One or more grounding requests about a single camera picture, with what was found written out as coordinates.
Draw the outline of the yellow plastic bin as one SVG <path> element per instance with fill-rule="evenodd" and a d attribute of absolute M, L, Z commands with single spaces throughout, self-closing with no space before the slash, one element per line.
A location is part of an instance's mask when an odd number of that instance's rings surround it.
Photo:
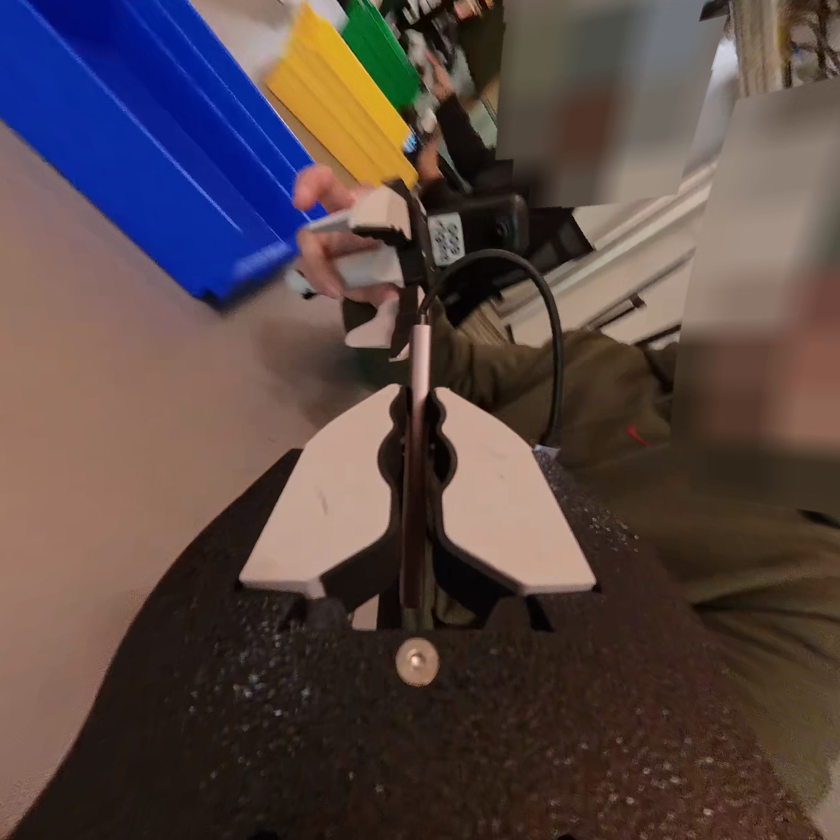
<path fill-rule="evenodd" d="M 324 16 L 303 2 L 265 75 L 268 91 L 357 182 L 417 183 L 410 129 Z"/>

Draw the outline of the green plastic bin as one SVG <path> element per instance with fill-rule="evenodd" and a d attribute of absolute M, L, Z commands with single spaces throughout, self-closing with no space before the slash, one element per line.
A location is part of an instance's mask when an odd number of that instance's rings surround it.
<path fill-rule="evenodd" d="M 414 105 L 420 76 L 379 9 L 368 1 L 343 2 L 341 36 L 394 109 Z"/>

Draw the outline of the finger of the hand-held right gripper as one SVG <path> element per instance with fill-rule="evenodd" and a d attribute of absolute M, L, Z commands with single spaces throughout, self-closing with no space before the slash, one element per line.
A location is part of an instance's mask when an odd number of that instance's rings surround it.
<path fill-rule="evenodd" d="M 332 266 L 347 289 L 405 286 L 400 259 L 394 248 L 369 248 L 343 255 L 333 259 Z"/>
<path fill-rule="evenodd" d="M 364 192 L 351 207 L 310 221 L 304 229 L 315 234 L 346 234 L 381 242 L 413 240 L 406 199 L 389 186 Z"/>

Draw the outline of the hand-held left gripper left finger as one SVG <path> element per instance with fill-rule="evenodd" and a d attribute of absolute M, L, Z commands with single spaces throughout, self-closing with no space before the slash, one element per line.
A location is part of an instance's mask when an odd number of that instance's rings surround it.
<path fill-rule="evenodd" d="M 389 385 L 308 441 L 239 574 L 244 588 L 333 599 L 351 613 L 396 580 L 403 407 Z"/>

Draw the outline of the person's right forearm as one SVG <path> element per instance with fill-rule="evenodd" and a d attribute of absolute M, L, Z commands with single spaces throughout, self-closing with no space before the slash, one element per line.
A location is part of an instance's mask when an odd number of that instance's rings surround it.
<path fill-rule="evenodd" d="M 479 343 L 456 330 L 441 304 L 430 313 L 432 383 L 501 420 L 529 442 L 549 427 L 553 349 Z M 547 446 L 570 470 L 595 468 L 666 446 L 676 346 L 644 350 L 601 332 L 563 335 L 560 425 Z"/>

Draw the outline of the person's right hand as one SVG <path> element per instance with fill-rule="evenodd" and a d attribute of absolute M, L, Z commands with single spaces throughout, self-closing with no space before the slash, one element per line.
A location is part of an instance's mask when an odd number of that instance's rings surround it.
<path fill-rule="evenodd" d="M 329 214 L 336 214 L 351 208 L 362 195 L 373 190 L 374 186 L 366 183 L 348 187 L 327 165 L 315 164 L 297 176 L 292 202 L 303 212 L 319 203 Z M 297 243 L 299 256 L 295 267 L 319 295 L 365 302 L 376 308 L 399 298 L 397 287 L 388 284 L 349 288 L 336 269 L 338 258 L 375 249 L 379 245 L 377 240 L 349 233 L 317 233 L 304 229 L 298 234 Z"/>

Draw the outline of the large blue plastic bin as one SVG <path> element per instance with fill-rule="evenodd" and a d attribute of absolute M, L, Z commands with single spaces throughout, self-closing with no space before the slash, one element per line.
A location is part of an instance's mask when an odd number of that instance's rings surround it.
<path fill-rule="evenodd" d="M 192 297 L 224 305 L 326 215 L 312 158 L 191 2 L 2 1 L 1 116 Z"/>

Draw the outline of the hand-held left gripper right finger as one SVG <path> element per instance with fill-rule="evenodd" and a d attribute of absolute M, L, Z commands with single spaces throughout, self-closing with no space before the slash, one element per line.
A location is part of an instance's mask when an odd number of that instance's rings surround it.
<path fill-rule="evenodd" d="M 533 448 L 448 388 L 430 392 L 425 419 L 437 586 L 479 621 L 503 599 L 593 592 Z"/>

